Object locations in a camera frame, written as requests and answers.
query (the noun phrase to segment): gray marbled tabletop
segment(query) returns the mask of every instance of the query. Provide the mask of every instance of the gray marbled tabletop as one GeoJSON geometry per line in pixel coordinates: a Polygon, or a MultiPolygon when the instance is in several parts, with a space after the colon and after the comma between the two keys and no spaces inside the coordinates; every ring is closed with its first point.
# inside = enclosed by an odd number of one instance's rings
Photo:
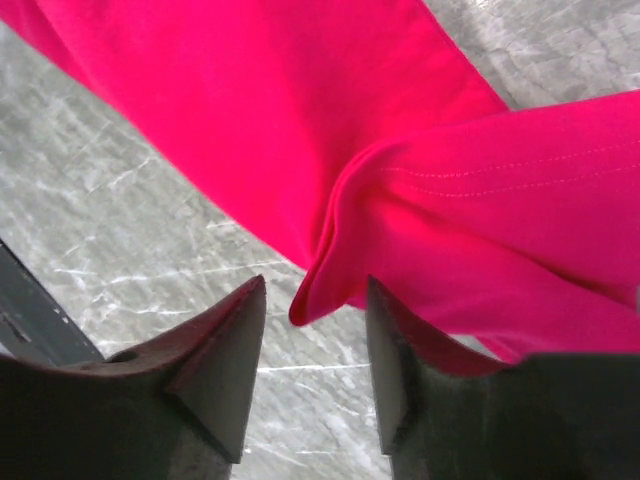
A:
{"type": "MultiPolygon", "coordinates": [[[[640,87],[638,0],[428,0],[514,108],[640,87]]],[[[388,479],[361,315],[286,312],[302,272],[228,220],[118,114],[0,25],[0,238],[105,354],[251,275],[268,324],[238,479],[388,479]]]]}

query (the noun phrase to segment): stitching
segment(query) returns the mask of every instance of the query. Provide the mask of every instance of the stitching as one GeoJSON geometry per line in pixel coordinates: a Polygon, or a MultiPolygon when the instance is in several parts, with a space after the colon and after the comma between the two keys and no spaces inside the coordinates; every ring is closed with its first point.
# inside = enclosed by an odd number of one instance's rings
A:
{"type": "Polygon", "coordinates": [[[416,172],[416,171],[413,171],[413,170],[407,170],[407,169],[400,168],[400,167],[382,168],[381,171],[383,171],[383,172],[399,172],[399,173],[404,173],[404,174],[407,174],[407,175],[411,175],[411,176],[414,176],[414,177],[420,177],[420,178],[440,178],[440,179],[444,179],[444,178],[461,178],[461,177],[468,177],[468,176],[471,176],[471,175],[477,175],[479,173],[493,172],[493,171],[497,171],[497,170],[506,170],[506,169],[510,169],[510,168],[521,168],[521,167],[526,167],[526,166],[529,166],[529,165],[536,165],[536,164],[540,164],[540,163],[567,160],[567,159],[570,159],[570,158],[577,158],[577,157],[582,157],[582,156],[585,156],[585,155],[590,155],[592,153],[607,152],[607,151],[610,151],[610,150],[615,150],[617,148],[633,147],[633,146],[638,145],[638,144],[640,144],[640,140],[635,140],[633,142],[628,142],[628,143],[620,143],[620,144],[611,145],[611,146],[608,146],[608,147],[594,148],[592,150],[587,150],[587,151],[579,152],[579,153],[572,153],[570,155],[562,155],[562,156],[557,156],[557,157],[548,157],[548,158],[542,158],[542,159],[532,160],[532,161],[529,161],[529,162],[522,162],[522,163],[509,163],[509,164],[505,164],[505,165],[494,165],[492,167],[487,167],[487,168],[483,168],[483,169],[480,169],[480,170],[472,170],[472,171],[469,171],[469,172],[460,172],[460,173],[420,173],[420,172],[416,172]]]}
{"type": "Polygon", "coordinates": [[[525,190],[525,189],[529,189],[529,188],[540,188],[540,187],[547,187],[547,186],[551,186],[551,185],[560,185],[560,184],[564,184],[564,183],[577,182],[577,181],[585,180],[585,179],[588,179],[588,178],[601,177],[601,176],[603,176],[605,174],[619,173],[619,172],[626,172],[626,171],[630,171],[630,170],[635,170],[637,168],[640,168],[640,163],[636,163],[635,165],[628,165],[626,167],[614,168],[614,169],[611,169],[611,170],[601,170],[599,172],[580,175],[579,177],[561,178],[559,180],[551,180],[551,181],[548,181],[548,182],[529,183],[529,184],[524,184],[524,185],[514,185],[514,186],[511,186],[511,187],[497,188],[495,190],[485,190],[485,191],[481,191],[481,192],[471,192],[471,193],[434,192],[432,190],[426,190],[426,189],[423,189],[423,188],[416,187],[415,185],[409,185],[409,184],[406,184],[406,183],[403,183],[403,185],[405,187],[411,189],[411,190],[415,190],[417,192],[422,192],[422,193],[427,193],[429,195],[435,195],[435,196],[438,196],[438,197],[469,198],[469,197],[480,197],[480,196],[484,196],[484,195],[490,195],[490,194],[493,194],[493,193],[509,192],[509,191],[513,191],[513,190],[525,190]]]}

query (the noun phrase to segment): black object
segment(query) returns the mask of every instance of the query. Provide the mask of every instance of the black object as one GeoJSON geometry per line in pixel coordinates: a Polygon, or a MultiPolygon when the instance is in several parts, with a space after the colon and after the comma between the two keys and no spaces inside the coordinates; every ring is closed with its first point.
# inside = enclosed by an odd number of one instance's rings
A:
{"type": "Polygon", "coordinates": [[[1,240],[0,344],[17,358],[43,365],[103,360],[62,307],[1,240]]]}
{"type": "Polygon", "coordinates": [[[228,479],[242,454],[265,295],[256,277],[106,362],[0,358],[0,478],[228,479]]]}
{"type": "Polygon", "coordinates": [[[639,355],[500,365],[427,326],[374,279],[367,337],[395,480],[640,479],[639,355]],[[422,358],[399,328],[416,321],[429,344],[422,358]],[[475,359],[485,374],[443,373],[436,365],[445,357],[467,367],[475,359]]]}

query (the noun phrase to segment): folded cloth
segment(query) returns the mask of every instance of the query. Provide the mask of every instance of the folded cloth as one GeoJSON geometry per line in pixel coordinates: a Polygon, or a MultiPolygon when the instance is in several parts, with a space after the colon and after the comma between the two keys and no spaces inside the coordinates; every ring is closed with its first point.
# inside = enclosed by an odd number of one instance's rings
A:
{"type": "Polygon", "coordinates": [[[640,92],[509,112],[420,0],[3,0],[0,18],[309,270],[294,324],[362,307],[373,274],[507,361],[640,351],[640,92]]]}

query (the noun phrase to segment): black strip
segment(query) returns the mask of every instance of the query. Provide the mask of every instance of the black strip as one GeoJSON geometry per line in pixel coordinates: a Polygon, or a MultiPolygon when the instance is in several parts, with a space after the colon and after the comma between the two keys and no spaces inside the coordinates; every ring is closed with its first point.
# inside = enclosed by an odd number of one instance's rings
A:
{"type": "Polygon", "coordinates": [[[103,357],[0,240],[0,343],[17,358],[63,366],[103,357]]]}

